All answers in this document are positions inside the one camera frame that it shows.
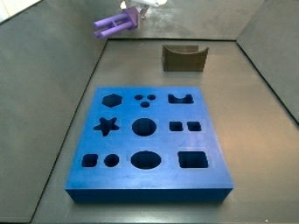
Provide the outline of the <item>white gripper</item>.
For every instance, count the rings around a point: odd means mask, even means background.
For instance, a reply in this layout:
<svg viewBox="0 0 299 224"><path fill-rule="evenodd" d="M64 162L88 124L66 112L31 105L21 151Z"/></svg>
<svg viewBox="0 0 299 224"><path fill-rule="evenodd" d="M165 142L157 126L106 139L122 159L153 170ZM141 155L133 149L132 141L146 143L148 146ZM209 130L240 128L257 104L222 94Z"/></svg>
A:
<svg viewBox="0 0 299 224"><path fill-rule="evenodd" d="M145 13L149 9L149 6L158 7L164 4L166 4L168 0L130 0L130 1L133 1L138 4L144 4L144 7L140 10L140 18L142 20L145 20ZM124 10L125 8L126 8L126 3L125 3L125 1L121 1L120 2L120 9Z"/></svg>

